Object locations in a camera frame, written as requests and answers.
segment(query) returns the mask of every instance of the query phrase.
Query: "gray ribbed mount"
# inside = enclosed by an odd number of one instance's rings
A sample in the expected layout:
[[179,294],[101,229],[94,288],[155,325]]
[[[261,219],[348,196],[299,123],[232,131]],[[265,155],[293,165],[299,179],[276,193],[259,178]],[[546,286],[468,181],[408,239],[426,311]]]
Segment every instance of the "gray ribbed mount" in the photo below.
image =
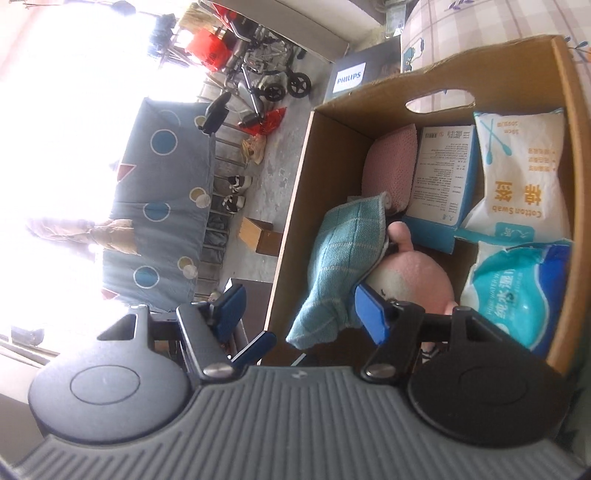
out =
[[395,388],[349,368],[252,367],[205,387],[142,440],[91,447],[48,437],[17,470],[34,480],[573,480],[583,468],[548,440],[507,450],[457,443]]

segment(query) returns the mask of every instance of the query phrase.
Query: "philips logo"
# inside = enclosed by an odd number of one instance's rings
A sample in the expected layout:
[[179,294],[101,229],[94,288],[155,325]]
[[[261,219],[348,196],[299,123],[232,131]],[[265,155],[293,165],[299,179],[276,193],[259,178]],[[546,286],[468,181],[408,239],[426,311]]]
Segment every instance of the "philips logo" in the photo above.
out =
[[354,67],[341,70],[336,74],[335,86],[333,93],[342,92],[357,87],[363,80],[363,73],[365,71],[365,63],[360,63]]

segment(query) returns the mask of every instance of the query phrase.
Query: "red bag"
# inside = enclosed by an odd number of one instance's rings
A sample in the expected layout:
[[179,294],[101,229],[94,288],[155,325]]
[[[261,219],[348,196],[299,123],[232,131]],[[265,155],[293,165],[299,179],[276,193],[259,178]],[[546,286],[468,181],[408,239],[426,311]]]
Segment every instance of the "red bag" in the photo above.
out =
[[205,28],[195,33],[186,50],[195,55],[212,72],[223,68],[232,55],[232,51],[222,39]]
[[281,125],[281,121],[285,116],[286,110],[286,106],[278,108],[276,110],[271,110],[270,112],[267,112],[262,123],[256,124],[249,128],[240,127],[240,130],[251,135],[269,135],[270,133],[275,131],[279,125]]

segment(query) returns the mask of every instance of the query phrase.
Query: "metal screw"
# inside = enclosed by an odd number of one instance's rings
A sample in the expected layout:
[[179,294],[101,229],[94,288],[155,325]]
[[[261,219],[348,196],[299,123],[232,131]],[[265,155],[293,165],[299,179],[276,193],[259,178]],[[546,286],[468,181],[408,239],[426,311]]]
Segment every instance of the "metal screw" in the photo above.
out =
[[218,363],[206,366],[203,373],[211,378],[228,378],[234,374],[234,369],[231,365]]
[[396,374],[396,368],[390,364],[373,364],[365,373],[371,378],[391,378]]

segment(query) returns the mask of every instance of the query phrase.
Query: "bag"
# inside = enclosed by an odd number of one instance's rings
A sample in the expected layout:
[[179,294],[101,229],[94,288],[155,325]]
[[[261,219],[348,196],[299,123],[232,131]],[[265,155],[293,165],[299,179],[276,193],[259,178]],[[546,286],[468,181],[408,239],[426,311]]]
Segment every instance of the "bag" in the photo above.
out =
[[498,245],[570,238],[558,167],[564,112],[538,115],[474,113],[485,175],[484,198],[456,236]]
[[505,248],[478,243],[460,304],[546,356],[564,297],[570,245]]

